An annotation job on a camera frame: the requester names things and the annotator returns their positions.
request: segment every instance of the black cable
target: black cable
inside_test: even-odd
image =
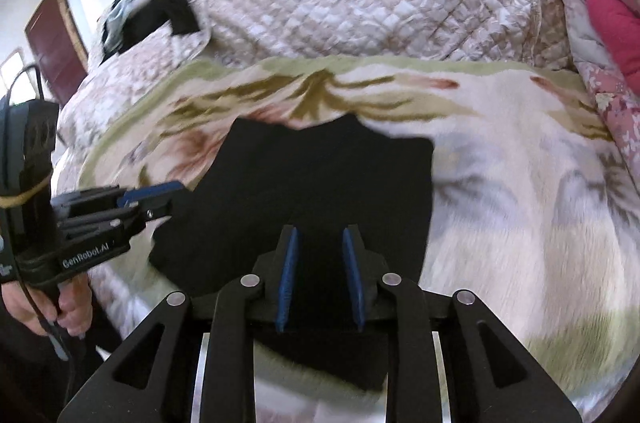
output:
[[[2,139],[2,167],[3,167],[2,174],[4,178],[4,188],[7,191],[10,189],[9,168],[8,168],[8,143],[9,143],[9,133],[10,133],[9,112],[10,112],[11,92],[14,88],[15,82],[18,81],[18,78],[20,78],[20,76],[22,76],[23,73],[26,73],[31,69],[35,69],[36,71],[36,82],[38,85],[38,93],[40,94],[40,99],[41,100],[44,99],[44,92],[42,91],[42,76],[40,74],[40,68],[38,67],[37,64],[28,64],[27,66],[23,67],[20,70],[20,72],[15,76],[14,81],[12,82],[11,86],[7,90],[6,95],[4,97],[4,136]],[[8,227],[9,233],[12,233],[11,216],[7,215],[6,219],[7,219],[7,223],[9,224],[9,227]],[[36,318],[40,323],[40,327],[42,327],[42,329],[44,329],[47,332],[47,334],[49,334],[54,340],[56,340],[56,342],[58,343],[58,345],[64,351],[64,353],[68,358],[69,374],[66,382],[65,399],[64,399],[64,405],[66,406],[66,404],[69,403],[69,401],[71,400],[74,384],[76,382],[76,361],[73,355],[71,354],[69,348],[66,346],[65,340],[62,337],[59,327],[57,327],[56,324],[49,324],[49,321],[47,321],[44,314],[42,313],[38,305],[35,303],[35,301],[33,300],[33,297],[31,296],[31,292],[29,291],[29,289],[27,288],[27,285],[24,283],[24,280],[22,279],[22,275],[20,274],[20,268],[18,267],[18,263],[15,260],[14,253],[11,251],[9,252],[9,255],[11,256],[13,261],[12,264],[14,266],[16,280],[20,285],[20,289],[22,289],[22,293],[27,298],[27,302],[29,302],[31,309],[35,313]]]

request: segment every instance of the triangular cutout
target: triangular cutout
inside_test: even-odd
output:
[[[164,333],[164,326],[156,324],[122,361],[113,374],[113,379],[136,389],[146,389],[151,369],[156,361],[162,333]]]
[[[481,322],[478,324],[478,329],[486,356],[489,359],[489,367],[491,375],[494,377],[495,386],[498,389],[503,389],[524,380],[527,377],[527,371],[491,328]]]

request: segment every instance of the bed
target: bed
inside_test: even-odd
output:
[[[193,187],[238,116],[303,128],[353,111],[389,136],[428,136],[420,286],[476,291],[594,421],[640,349],[640,197],[593,92],[566,71],[562,0],[190,2],[200,32],[165,25],[90,57],[60,118],[56,191]],[[153,228],[92,271],[123,336],[175,289],[148,265]],[[381,393],[260,347],[255,361],[258,421],[384,421]]]

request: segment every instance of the red cushion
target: red cushion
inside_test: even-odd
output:
[[[587,0],[589,18],[631,90],[640,95],[640,18],[619,0]]]

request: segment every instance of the metal screw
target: metal screw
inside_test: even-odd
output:
[[[258,286],[260,284],[260,277],[250,273],[249,275],[245,275],[240,279],[240,284],[242,284],[245,288],[252,288]]]
[[[181,291],[174,291],[171,295],[166,298],[166,303],[170,306],[179,306],[182,304],[187,297]]]
[[[458,291],[456,298],[460,304],[464,304],[465,306],[470,306],[476,301],[476,296],[466,289]]]
[[[385,273],[382,276],[382,282],[384,282],[387,286],[397,286],[402,282],[402,277],[398,275],[398,273]]]

